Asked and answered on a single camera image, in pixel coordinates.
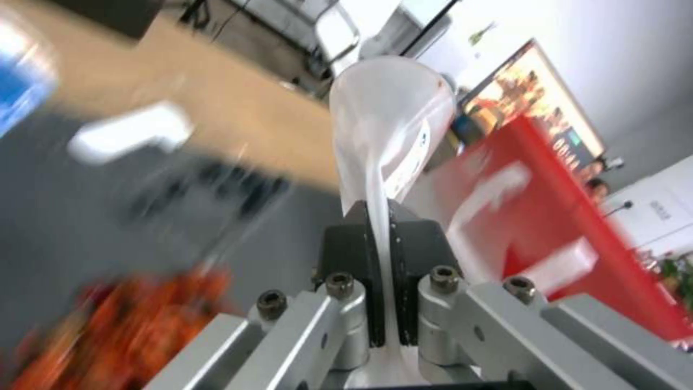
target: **display screen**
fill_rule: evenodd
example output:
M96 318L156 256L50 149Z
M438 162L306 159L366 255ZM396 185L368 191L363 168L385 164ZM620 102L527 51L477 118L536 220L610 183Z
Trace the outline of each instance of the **display screen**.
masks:
M604 152L602 141L534 40L467 94L462 107L486 134L527 115L573 171Z

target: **chair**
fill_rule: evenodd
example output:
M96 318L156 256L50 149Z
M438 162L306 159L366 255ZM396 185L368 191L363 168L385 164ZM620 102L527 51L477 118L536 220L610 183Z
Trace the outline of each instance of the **chair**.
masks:
M375 37L401 0L339 0L318 15L315 36L333 77L360 59L364 42Z

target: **screw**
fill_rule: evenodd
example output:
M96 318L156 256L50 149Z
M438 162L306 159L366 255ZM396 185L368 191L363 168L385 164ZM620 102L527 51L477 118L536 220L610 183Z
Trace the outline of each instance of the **screw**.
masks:
M531 303L536 293L534 282L524 276L511 276L507 278L503 282L503 288L525 305Z
M279 290L267 290L258 297L256 305L263 319L276 320L286 310L286 295Z
M451 266L439 265L433 267L429 274L431 287L440 294L451 294L457 291L459 274Z
M353 276L347 272L331 273L325 280L327 294L336 299L348 298L353 292Z

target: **white wall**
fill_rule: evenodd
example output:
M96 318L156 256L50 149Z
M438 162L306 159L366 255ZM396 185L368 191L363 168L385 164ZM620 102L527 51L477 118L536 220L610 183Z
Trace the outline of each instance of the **white wall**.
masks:
M645 177L693 154L693 93L650 120L608 141L608 154L622 156L622 169L603 175L614 189ZM693 169L688 173L693 176Z

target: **desk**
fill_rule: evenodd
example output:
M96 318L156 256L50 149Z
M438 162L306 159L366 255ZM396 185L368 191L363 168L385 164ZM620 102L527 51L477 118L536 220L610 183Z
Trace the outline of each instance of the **desk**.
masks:
M170 99L206 153L337 189L329 111L203 35L158 16L139 43L51 3L6 0L59 55L51 103L84 115L115 115Z

